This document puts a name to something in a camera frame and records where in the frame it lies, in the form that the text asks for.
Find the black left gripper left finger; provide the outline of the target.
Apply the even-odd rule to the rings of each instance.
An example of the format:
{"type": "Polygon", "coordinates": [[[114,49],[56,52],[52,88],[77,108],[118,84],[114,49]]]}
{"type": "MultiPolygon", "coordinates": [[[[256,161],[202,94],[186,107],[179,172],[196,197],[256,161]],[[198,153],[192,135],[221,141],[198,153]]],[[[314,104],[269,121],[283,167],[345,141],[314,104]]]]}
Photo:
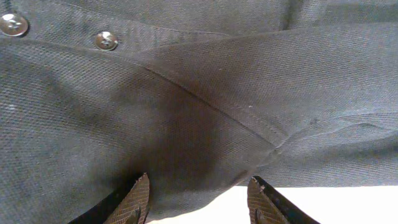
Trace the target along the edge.
{"type": "Polygon", "coordinates": [[[70,224],[145,224],[150,180],[146,173],[116,189],[70,224]]]}

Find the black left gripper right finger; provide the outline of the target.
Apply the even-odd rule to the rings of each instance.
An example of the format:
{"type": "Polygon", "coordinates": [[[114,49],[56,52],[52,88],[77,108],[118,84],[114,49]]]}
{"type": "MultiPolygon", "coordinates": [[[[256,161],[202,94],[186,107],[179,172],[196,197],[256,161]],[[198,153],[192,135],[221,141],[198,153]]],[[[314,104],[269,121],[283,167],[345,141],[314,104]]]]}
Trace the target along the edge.
{"type": "Polygon", "coordinates": [[[251,224],[320,224],[259,176],[248,183],[251,224]]]}

